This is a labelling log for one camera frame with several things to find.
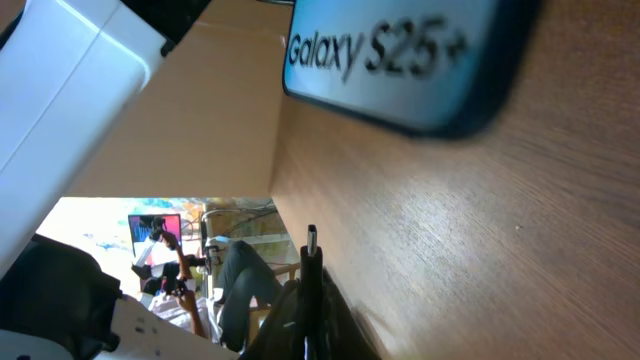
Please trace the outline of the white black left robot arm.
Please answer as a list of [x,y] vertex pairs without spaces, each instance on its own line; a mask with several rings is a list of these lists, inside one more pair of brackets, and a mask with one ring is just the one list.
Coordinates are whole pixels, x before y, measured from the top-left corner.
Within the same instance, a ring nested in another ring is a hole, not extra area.
[[38,227],[204,0],[28,0],[1,34],[1,355],[230,359]]

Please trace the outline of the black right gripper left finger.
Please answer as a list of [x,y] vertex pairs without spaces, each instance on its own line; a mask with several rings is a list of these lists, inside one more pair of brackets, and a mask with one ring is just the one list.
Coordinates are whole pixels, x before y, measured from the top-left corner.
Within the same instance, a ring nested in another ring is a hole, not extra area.
[[298,331],[298,288],[300,282],[285,283],[258,335],[241,360],[293,360],[302,357]]

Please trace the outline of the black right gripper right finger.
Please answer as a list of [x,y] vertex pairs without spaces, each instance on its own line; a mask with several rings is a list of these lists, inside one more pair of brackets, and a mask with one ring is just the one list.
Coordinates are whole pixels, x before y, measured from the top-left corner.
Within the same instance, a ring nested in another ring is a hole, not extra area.
[[320,359],[380,360],[329,272],[322,275]]

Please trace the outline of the blue Galaxy smartphone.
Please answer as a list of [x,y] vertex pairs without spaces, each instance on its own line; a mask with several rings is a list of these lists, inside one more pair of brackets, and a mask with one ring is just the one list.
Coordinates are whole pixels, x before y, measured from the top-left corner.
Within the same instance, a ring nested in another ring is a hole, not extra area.
[[286,95],[408,136],[463,139],[506,102],[536,0],[299,0]]

